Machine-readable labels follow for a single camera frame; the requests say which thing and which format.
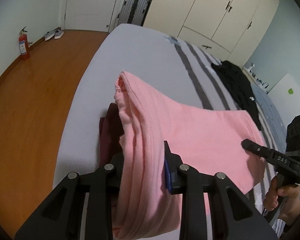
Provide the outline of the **pink printed t-shirt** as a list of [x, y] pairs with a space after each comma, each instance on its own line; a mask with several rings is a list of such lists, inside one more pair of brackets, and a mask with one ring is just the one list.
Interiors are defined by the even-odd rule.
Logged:
[[128, 72], [119, 75], [114, 99], [124, 130], [113, 209], [116, 239], [155, 237], [179, 228], [181, 196], [166, 190], [165, 144], [201, 173], [225, 173], [243, 193], [263, 179], [264, 160], [241, 146], [244, 139], [264, 143], [248, 112], [183, 105]]

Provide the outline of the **maroon folded garment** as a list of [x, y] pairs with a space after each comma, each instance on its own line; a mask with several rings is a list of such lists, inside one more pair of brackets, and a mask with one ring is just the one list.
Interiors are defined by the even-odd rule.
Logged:
[[123, 135], [118, 105], [111, 103], [105, 117], [99, 121], [100, 166], [110, 163], [114, 155], [122, 153], [120, 138]]

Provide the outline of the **white board with green stickers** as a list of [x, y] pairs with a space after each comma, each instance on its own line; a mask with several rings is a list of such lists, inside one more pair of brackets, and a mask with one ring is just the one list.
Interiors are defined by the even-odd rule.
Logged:
[[300, 115], [300, 86], [290, 74], [286, 74], [268, 95], [285, 126]]

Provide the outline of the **black garment with white logo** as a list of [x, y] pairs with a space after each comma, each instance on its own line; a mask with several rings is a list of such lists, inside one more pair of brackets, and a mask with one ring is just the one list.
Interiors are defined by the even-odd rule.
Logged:
[[224, 87], [228, 90], [240, 109], [249, 113], [260, 131], [262, 125], [258, 117], [259, 113], [251, 88], [251, 82], [248, 78], [238, 66], [229, 61], [222, 61], [220, 65], [212, 63], [211, 67], [217, 73]]

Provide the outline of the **cluttered side desk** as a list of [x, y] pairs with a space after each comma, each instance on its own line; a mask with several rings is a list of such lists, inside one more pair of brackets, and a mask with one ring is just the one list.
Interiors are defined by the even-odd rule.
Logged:
[[267, 83], [266, 81], [262, 81], [254, 72], [254, 67], [255, 64], [251, 63], [249, 66], [247, 67], [243, 67], [242, 68], [242, 72], [246, 75], [246, 77], [248, 78], [248, 80], [252, 83], [254, 83], [255, 85], [257, 85], [258, 87], [260, 87], [265, 93], [269, 93], [269, 83]]

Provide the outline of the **grey white shoe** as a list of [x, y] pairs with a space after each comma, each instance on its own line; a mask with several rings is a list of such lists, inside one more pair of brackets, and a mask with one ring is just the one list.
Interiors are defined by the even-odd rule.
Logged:
[[48, 40], [54, 38], [55, 31], [56, 30], [53, 30], [53, 31], [50, 31], [50, 32], [46, 33], [45, 36], [44, 36], [44, 40], [48, 41]]

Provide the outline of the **cream wardrobe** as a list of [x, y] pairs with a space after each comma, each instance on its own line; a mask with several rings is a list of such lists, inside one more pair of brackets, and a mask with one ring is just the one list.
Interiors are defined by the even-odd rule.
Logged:
[[279, 0], [153, 0], [143, 25], [243, 67], [278, 6]]

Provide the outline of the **red fire extinguisher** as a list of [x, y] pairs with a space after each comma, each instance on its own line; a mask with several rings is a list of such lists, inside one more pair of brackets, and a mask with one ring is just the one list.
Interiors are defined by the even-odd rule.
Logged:
[[26, 60], [30, 57], [30, 49], [29, 49], [29, 43], [27, 39], [27, 30], [26, 27], [23, 27], [21, 31], [19, 32], [19, 49], [21, 54], [21, 59]]

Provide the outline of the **silver hard-shell suitcase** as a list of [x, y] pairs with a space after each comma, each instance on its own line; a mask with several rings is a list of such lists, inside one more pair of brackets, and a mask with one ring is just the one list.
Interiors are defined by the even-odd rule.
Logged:
[[117, 25], [133, 24], [143, 26], [151, 0], [124, 0], [118, 15]]

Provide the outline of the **white door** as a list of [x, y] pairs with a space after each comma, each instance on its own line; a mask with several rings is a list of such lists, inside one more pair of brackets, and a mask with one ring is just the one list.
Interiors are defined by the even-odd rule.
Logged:
[[61, 28], [110, 32], [120, 0], [63, 0]]

